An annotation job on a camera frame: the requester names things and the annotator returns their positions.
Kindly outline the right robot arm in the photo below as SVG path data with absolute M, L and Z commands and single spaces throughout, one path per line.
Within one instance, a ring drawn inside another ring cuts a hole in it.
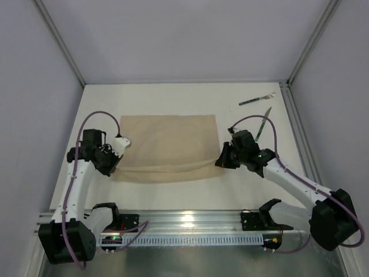
M 248 130 L 228 130 L 231 141 L 223 144 L 217 167 L 238 169 L 245 166 L 283 188 L 303 206 L 272 199 L 243 218 L 249 229 L 304 231 L 326 250 L 333 251 L 360 230 L 350 195 L 339 189 L 330 190 L 298 175 L 282 164 L 270 149 L 260 149 Z

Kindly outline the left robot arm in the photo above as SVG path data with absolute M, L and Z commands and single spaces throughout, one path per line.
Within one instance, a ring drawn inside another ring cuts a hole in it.
M 61 200 L 50 222 L 40 225 L 38 237 L 51 264 L 76 263 L 84 268 L 96 253 L 100 234 L 119 225 L 115 203 L 96 204 L 85 215 L 88 189 L 96 174 L 110 177 L 123 158 L 129 139 L 118 134 L 114 144 L 97 129 L 79 132 L 74 147 L 67 153 L 67 177 Z

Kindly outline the beige cloth napkin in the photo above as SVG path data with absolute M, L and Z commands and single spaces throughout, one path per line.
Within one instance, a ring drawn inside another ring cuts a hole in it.
M 113 174 L 116 182 L 160 184 L 224 175 L 215 161 L 220 143 L 215 115 L 123 115 L 131 141 Z

